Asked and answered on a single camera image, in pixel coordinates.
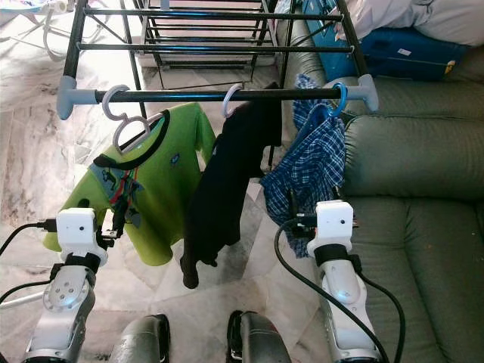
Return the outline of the blue plaid shirt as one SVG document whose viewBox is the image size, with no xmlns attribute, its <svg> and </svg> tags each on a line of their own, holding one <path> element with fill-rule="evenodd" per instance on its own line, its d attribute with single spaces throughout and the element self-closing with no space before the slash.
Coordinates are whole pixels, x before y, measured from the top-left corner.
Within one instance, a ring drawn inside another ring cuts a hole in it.
<svg viewBox="0 0 484 363">
<path fill-rule="evenodd" d="M 260 179 L 267 214 L 278 225 L 287 221 L 287 189 L 295 191 L 300 213 L 314 213 L 317 203 L 335 200 L 336 189 L 343 186 L 346 138 L 342 144 L 300 141 L 301 101 L 308 100 L 293 101 L 293 143 L 276 169 Z"/>
</svg>

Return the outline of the blue plastic hanger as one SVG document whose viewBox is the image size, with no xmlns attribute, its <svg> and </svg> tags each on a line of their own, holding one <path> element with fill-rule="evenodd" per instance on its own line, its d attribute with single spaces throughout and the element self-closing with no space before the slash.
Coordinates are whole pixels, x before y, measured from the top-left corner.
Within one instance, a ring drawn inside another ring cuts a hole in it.
<svg viewBox="0 0 484 363">
<path fill-rule="evenodd" d="M 299 110 L 303 121 L 299 131 L 300 141 L 332 144 L 342 144 L 345 141 L 345 126 L 340 115 L 348 104 L 348 86 L 343 82 L 336 82 L 330 87 L 340 93 L 335 104 L 324 99 L 301 101 Z"/>
</svg>

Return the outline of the white plastic hanger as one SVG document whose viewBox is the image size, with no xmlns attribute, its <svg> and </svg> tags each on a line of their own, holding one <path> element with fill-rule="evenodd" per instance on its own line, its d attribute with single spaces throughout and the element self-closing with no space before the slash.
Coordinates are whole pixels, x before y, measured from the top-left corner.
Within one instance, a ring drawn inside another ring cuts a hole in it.
<svg viewBox="0 0 484 363">
<path fill-rule="evenodd" d="M 107 93 L 104 94 L 104 97 L 101 98 L 100 106 L 101 110 L 104 112 L 104 115 L 106 115 L 106 117 L 110 120 L 120 121 L 120 124 L 117 126 L 114 134 L 112 135 L 110 147 L 113 148 L 120 155 L 130 154 L 132 151 L 141 148 L 142 155 L 147 156 L 149 148 L 144 147 L 143 145 L 146 141 L 149 141 L 151 135 L 152 125 L 150 120 L 141 115 L 128 116 L 126 112 L 121 112 L 121 114 L 114 114 L 110 110 L 110 103 L 113 96 L 118 92 L 124 92 L 128 90 L 130 90 L 130 87 L 128 87 L 127 85 L 118 84 L 112 86 L 110 90 L 108 90 Z M 128 147 L 124 147 L 120 143 L 121 132 L 123 132 L 127 125 L 131 123 L 141 124 L 143 127 L 143 131 L 141 135 L 135 136 L 135 138 L 131 139 L 132 144 L 130 144 Z"/>
<path fill-rule="evenodd" d="M 225 91 L 224 97 L 222 97 L 222 117 L 226 119 L 229 118 L 229 114 L 231 113 L 231 111 L 229 110 L 229 107 L 231 106 L 231 99 L 234 94 L 241 90 L 243 87 L 244 83 L 239 82 L 232 84 L 232 86 L 229 87 L 227 91 Z"/>
</svg>

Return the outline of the green t-shirt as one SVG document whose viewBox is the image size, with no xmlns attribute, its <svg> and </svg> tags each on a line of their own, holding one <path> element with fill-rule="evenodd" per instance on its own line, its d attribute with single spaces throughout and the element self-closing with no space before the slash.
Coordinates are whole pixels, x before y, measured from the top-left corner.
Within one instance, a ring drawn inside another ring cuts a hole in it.
<svg viewBox="0 0 484 363">
<path fill-rule="evenodd" d="M 166 108 L 158 124 L 131 151 L 104 149 L 90 163 L 63 204 L 87 200 L 98 222 L 107 209 L 119 215 L 124 206 L 125 235 L 149 266 L 172 259 L 172 245 L 183 238 L 185 215 L 203 170 L 212 155 L 214 131 L 196 101 Z"/>
</svg>

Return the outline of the black long garment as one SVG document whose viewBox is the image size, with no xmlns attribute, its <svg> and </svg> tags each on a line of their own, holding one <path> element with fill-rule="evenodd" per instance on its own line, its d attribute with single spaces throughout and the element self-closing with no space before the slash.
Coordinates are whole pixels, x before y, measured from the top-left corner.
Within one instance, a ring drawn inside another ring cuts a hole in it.
<svg viewBox="0 0 484 363">
<path fill-rule="evenodd" d="M 183 284 L 198 287 L 197 263 L 215 267 L 221 249 L 240 239 L 247 185 L 263 176 L 267 146 L 281 145 L 281 101 L 246 101 L 225 118 L 185 218 Z"/>
</svg>

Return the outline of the robot left leg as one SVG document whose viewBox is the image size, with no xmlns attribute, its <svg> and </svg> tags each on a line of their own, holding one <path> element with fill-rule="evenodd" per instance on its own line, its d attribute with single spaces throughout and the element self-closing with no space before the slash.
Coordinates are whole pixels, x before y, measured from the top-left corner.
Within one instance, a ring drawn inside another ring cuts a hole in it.
<svg viewBox="0 0 484 363">
<path fill-rule="evenodd" d="M 122 332 L 108 363 L 170 363 L 170 324 L 164 314 L 134 319 Z"/>
</svg>

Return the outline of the robot leg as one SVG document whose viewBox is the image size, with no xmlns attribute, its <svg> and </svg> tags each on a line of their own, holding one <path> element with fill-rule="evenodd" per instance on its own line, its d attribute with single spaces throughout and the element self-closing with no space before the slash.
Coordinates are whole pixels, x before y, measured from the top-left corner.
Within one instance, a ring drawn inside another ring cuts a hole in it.
<svg viewBox="0 0 484 363">
<path fill-rule="evenodd" d="M 227 344 L 225 363 L 293 363 L 275 324 L 258 312 L 229 315 Z"/>
<path fill-rule="evenodd" d="M 170 324 L 164 314 L 134 319 L 122 332 L 108 363 L 170 363 Z"/>
</svg>

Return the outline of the robot right leg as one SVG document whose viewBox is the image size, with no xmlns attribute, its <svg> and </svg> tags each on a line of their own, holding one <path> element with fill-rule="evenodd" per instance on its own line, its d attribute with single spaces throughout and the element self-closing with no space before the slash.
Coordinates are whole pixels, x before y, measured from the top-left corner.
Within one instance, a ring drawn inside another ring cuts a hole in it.
<svg viewBox="0 0 484 363">
<path fill-rule="evenodd" d="M 227 344 L 225 363 L 293 363 L 275 324 L 258 312 L 229 315 Z"/>
</svg>

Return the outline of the grey leather sofa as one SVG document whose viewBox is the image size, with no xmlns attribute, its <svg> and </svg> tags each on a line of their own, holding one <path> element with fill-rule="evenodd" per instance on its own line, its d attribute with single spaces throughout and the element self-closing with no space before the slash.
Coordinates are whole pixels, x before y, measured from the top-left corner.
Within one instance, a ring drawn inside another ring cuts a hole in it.
<svg viewBox="0 0 484 363">
<path fill-rule="evenodd" d="M 484 363 L 484 51 L 469 56 L 471 77 L 378 77 L 377 111 L 343 111 L 367 312 L 401 363 Z"/>
</svg>

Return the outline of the white pillow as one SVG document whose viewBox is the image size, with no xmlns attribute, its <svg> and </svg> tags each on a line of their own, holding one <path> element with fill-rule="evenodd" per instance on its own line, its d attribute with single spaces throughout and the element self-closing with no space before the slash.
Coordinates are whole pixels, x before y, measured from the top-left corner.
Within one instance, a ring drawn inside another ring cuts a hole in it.
<svg viewBox="0 0 484 363">
<path fill-rule="evenodd" d="M 453 44 L 484 45 L 484 0 L 345 0 L 356 34 L 415 28 Z"/>
</svg>

